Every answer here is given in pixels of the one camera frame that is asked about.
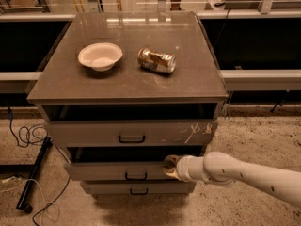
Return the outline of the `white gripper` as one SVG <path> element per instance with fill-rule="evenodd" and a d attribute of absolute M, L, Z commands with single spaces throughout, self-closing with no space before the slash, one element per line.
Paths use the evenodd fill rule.
<path fill-rule="evenodd" d="M 168 155 L 164 160 L 163 172 L 172 178 L 184 182 L 203 181 L 205 179 L 203 158 L 187 155 Z"/>

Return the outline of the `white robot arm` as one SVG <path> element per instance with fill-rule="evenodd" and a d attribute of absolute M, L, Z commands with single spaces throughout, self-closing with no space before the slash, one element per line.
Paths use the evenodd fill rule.
<path fill-rule="evenodd" d="M 273 197 L 301 206 L 301 172 L 246 163 L 228 154 L 209 152 L 203 157 L 169 155 L 163 172 L 183 182 L 229 186 L 234 181 L 253 186 Z"/>

